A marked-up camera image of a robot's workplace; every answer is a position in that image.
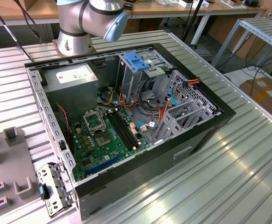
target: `black cable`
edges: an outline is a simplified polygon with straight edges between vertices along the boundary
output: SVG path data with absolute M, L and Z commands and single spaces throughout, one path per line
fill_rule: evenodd
M 191 12 L 192 12 L 192 6 L 193 6 L 193 3 L 191 4 L 190 12 L 189 12 L 189 14 L 188 14 L 188 18 L 187 18 L 186 24 L 185 24 L 185 26 L 184 26 L 184 28 L 183 28 L 182 36 L 181 36 L 181 37 L 183 37 L 184 32 L 185 32 L 185 30 L 186 30 L 186 27 L 187 27 L 187 25 L 188 25 L 188 20 L 189 20 L 189 18 L 190 18 Z
M 24 16 L 24 19 L 25 19 L 25 22 L 26 24 L 28 25 L 30 31 L 33 33 L 33 35 L 37 38 L 39 38 L 39 43 L 41 44 L 42 43 L 42 37 L 40 35 L 40 32 L 39 32 L 39 29 L 36 25 L 36 23 L 34 22 L 34 20 L 32 19 L 32 17 L 27 13 L 27 11 L 23 8 L 23 6 L 21 5 L 21 3 L 19 2 L 19 0 L 14 0 L 14 2 L 20 7 L 22 13 L 23 13 L 23 16 Z M 32 21 L 33 25 L 35 26 L 36 30 L 33 30 L 28 22 L 28 19 L 27 17 Z
M 191 22 L 190 22 L 190 24 L 188 25 L 188 28 L 187 28 L 185 34 L 184 34 L 183 37 L 182 37 L 182 41 L 183 41 L 183 42 L 185 42 L 185 40 L 186 40 L 186 38 L 187 38 L 187 36 L 188 36 L 188 34 L 189 34 L 191 28 L 192 28 L 192 25 L 193 25 L 194 22 L 195 22 L 196 16 L 197 16 L 197 14 L 198 14 L 198 12 L 199 12 L 199 9 L 200 9 L 202 3 L 203 3 L 203 0 L 199 0 L 199 2 L 198 2 L 198 4 L 197 4 L 197 7 L 196 7 L 196 9 L 195 9 L 195 11 L 194 11 L 194 14 L 193 14 L 193 16 L 192 16 Z
M 130 17 L 130 20 L 131 20 L 131 27 L 130 27 L 129 34 L 131 33 L 132 28 L 133 28 L 133 14 L 134 14 L 133 8 L 132 8 L 132 10 L 130 10 L 130 13 L 131 13 L 131 17 Z
M 6 23 L 4 22 L 4 20 L 2 19 L 1 15 L 0 15 L 0 20 L 3 24 L 3 26 L 5 27 L 5 29 L 7 30 L 7 32 L 10 34 L 10 36 L 13 38 L 14 42 L 16 42 L 16 44 L 20 47 L 20 49 L 24 52 L 24 54 L 33 62 L 32 58 L 30 57 L 30 55 L 25 51 L 25 49 L 20 45 L 20 43 L 18 42 L 18 40 L 16 39 L 16 37 L 14 36 L 14 34 L 11 32 L 11 30 L 8 28 L 8 26 L 6 25 Z
M 256 79 L 256 76 L 257 76 L 259 70 L 260 70 L 260 69 L 263 69 L 265 63 L 267 63 L 267 62 L 270 61 L 270 60 L 271 60 L 271 59 L 266 59 L 266 60 L 258 67 L 258 70 L 256 71 L 256 74 L 255 74 L 255 76 L 254 76 L 254 78 L 253 78 L 253 81 L 252 81 L 252 87 L 251 87 L 251 91 L 250 91 L 249 96 L 252 95 L 253 87 L 254 87 L 254 83 L 255 83 L 255 79 Z
M 251 76 L 250 74 L 248 74 L 248 73 L 246 73 L 243 69 L 241 69 L 241 71 L 243 72 L 243 73 L 245 73 L 246 75 L 248 75 L 248 76 L 250 76 L 250 77 L 252 77 L 252 78 L 254 78 L 254 76 Z
M 227 65 L 227 63 L 230 61 L 230 59 L 243 47 L 243 45 L 251 38 L 252 34 L 250 36 L 248 36 L 245 41 L 242 43 L 242 45 L 234 52 L 230 55 L 230 57 L 224 62 L 222 63 L 220 66 L 218 66 L 216 69 L 220 69 L 223 65 Z
M 252 94 L 253 87 L 254 87 L 254 83 L 255 83 L 255 79 L 256 79 L 256 75 L 257 75 L 257 73 L 259 72 L 259 70 L 260 70 L 260 67 L 258 68 L 258 70 L 257 70 L 257 72 L 256 72 L 256 74 L 255 74 L 255 76 L 254 76 L 254 78 L 253 78 L 252 87 L 251 87 L 251 91 L 250 91 L 249 96 L 251 96 L 251 94 Z
M 247 53 L 247 55 L 246 55 L 246 66 L 247 66 L 247 64 L 251 61 L 249 61 L 249 62 L 247 62 L 248 61 L 248 55 L 249 55 L 249 52 L 251 51 L 251 49 L 252 49 L 252 47 L 253 47 L 253 45 L 255 44 L 255 42 L 256 42 L 256 40 L 258 39 L 258 37 L 256 37 L 255 38 L 255 40 L 253 41 L 253 43 L 251 44 L 251 46 L 250 46 L 250 48 L 249 48 L 249 51 L 248 51 L 248 53 Z

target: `blue cable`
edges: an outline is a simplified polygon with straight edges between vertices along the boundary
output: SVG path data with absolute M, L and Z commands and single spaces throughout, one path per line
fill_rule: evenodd
M 149 126 L 148 124 L 145 124 L 144 122 L 141 122 L 137 125 L 137 129 L 139 129 L 142 125 L 146 125 Z
M 177 102 L 176 102 L 175 97 L 174 97 L 174 87 L 177 86 L 177 85 L 181 85 L 181 84 L 182 84 L 182 83 L 176 83 L 176 84 L 173 85 L 173 87 L 172 87 L 172 89 L 171 89 L 171 99 L 172 99 L 172 101 L 173 101 L 173 103 L 174 103 L 175 105 L 177 105 Z
M 144 122 L 139 123 L 139 124 L 137 125 L 137 129 L 139 129 L 142 125 L 145 125 L 145 123 L 144 123 Z

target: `floor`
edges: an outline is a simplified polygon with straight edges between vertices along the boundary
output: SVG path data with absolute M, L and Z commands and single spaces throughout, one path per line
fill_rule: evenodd
M 163 20 L 161 23 L 159 29 L 169 29 L 171 32 L 173 32 L 175 35 L 177 35 L 179 38 L 182 36 L 183 27 L 182 22 L 176 18 L 169 19 L 167 26 L 164 26 L 164 23 L 166 22 L 166 19 Z M 38 30 L 42 36 L 42 42 L 50 42 L 50 36 L 48 31 L 48 25 L 47 24 L 40 24 L 37 25 Z M 28 29 L 27 26 L 10 26 L 10 29 L 14 33 L 14 35 L 17 37 L 18 41 L 22 45 L 30 45 L 30 44 L 37 44 L 39 43 L 39 39 L 35 37 L 31 31 Z M 58 24 L 53 24 L 53 31 L 55 34 L 55 38 L 58 36 Z M 186 39 L 186 43 L 190 43 L 195 33 L 195 26 L 192 27 L 190 34 L 188 35 Z M 3 27 L 0 27 L 0 48 L 6 48 L 6 47 L 13 47 L 15 46 L 15 43 L 13 42 L 10 35 L 6 32 L 6 30 Z M 214 40 L 212 37 L 208 35 L 203 35 L 199 39 L 198 42 L 198 48 L 203 46 L 204 49 L 206 49 L 210 54 L 208 56 L 203 56 L 207 61 L 211 62 L 214 57 L 216 56 L 217 52 L 219 51 L 221 44 Z M 254 60 L 251 63 L 255 63 L 258 58 L 262 55 L 263 52 L 268 48 L 268 46 L 265 46 L 260 53 L 254 58 Z M 224 53 L 223 59 L 218 63 L 221 65 L 223 62 L 225 62 L 226 58 L 229 58 L 231 55 L 231 52 L 227 50 Z M 227 66 L 223 66 L 220 68 L 221 72 L 230 72 L 234 70 L 238 70 L 245 67 L 245 60 L 239 58 L 238 56 L 233 56 L 233 58 L 228 62 Z M 270 73 L 272 71 L 272 64 L 266 67 L 267 72 Z

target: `aluminum extrusion table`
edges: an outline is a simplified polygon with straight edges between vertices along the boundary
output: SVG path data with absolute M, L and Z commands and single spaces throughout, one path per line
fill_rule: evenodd
M 257 62 L 257 65 L 259 65 L 268 55 L 268 53 L 272 50 L 272 19 L 269 17 L 263 17 L 263 18 L 251 18 L 251 19 L 238 19 L 235 23 L 233 29 L 230 31 L 229 35 L 227 36 L 224 44 L 220 48 L 219 52 L 217 53 L 216 57 L 214 58 L 212 62 L 212 66 L 216 67 L 218 62 L 223 56 L 224 51 L 229 46 L 230 42 L 232 41 L 233 37 L 237 33 L 238 29 L 240 27 L 243 27 L 246 29 L 245 33 L 242 35 L 240 40 L 238 41 L 237 45 L 234 47 L 232 52 L 235 52 L 244 40 L 247 38 L 249 33 L 252 33 L 256 35 L 257 37 L 261 38 L 265 42 L 269 43 L 271 45 L 271 48 L 262 55 L 260 60 Z
M 114 43 L 93 38 L 97 51 L 155 42 L 199 76 L 237 114 L 201 151 L 84 223 L 272 222 L 272 116 L 172 33 L 128 34 Z M 52 44 L 25 49 L 36 61 L 59 57 Z M 34 168 L 39 169 L 56 159 L 23 66 L 27 62 L 17 48 L 0 49 L 0 132 L 10 126 L 21 127 Z M 81 223 L 76 207 L 50 219 L 40 198 L 0 217 L 0 224 L 31 222 Z

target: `motherboard chip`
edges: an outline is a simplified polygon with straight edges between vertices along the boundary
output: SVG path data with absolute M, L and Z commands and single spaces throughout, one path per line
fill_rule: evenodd
M 87 165 L 91 164 L 91 160 L 88 158 L 86 160 L 83 160 L 82 163 L 84 166 L 87 166 Z
M 112 142 L 109 135 L 106 132 L 100 132 L 94 135 L 94 139 L 99 147 L 107 145 Z

